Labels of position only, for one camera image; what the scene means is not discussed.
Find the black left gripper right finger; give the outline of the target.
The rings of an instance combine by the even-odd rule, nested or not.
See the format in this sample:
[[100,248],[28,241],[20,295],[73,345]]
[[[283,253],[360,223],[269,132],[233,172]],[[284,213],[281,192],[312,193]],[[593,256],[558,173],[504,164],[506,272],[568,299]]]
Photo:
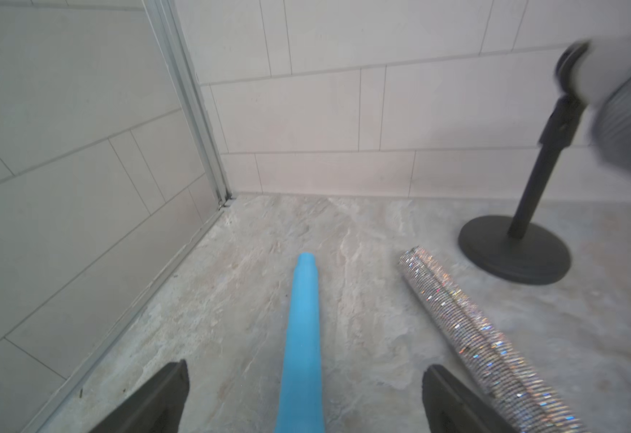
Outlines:
[[514,433],[492,407],[441,364],[432,364],[422,379],[422,402],[432,433]]

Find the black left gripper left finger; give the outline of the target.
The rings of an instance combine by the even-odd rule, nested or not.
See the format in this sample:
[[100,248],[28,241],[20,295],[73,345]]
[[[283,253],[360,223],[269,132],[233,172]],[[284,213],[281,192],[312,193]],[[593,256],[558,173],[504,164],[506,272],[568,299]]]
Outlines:
[[189,390],[187,362],[168,363],[90,432],[178,432]]

